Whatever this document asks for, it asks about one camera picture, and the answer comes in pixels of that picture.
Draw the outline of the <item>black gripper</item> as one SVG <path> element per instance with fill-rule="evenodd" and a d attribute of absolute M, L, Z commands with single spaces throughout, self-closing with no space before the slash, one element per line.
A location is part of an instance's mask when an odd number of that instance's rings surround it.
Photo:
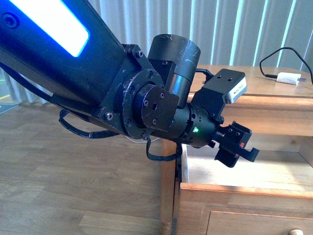
<path fill-rule="evenodd" d="M 216 133 L 219 150 L 214 160 L 229 168 L 235 166 L 239 157 L 254 162 L 259 150 L 245 149 L 252 131 L 235 121 L 226 127 L 219 127 L 220 124 L 205 109 L 188 103 L 183 109 L 176 109 L 169 129 L 170 139 L 176 143 L 201 148 L 208 145 Z"/>

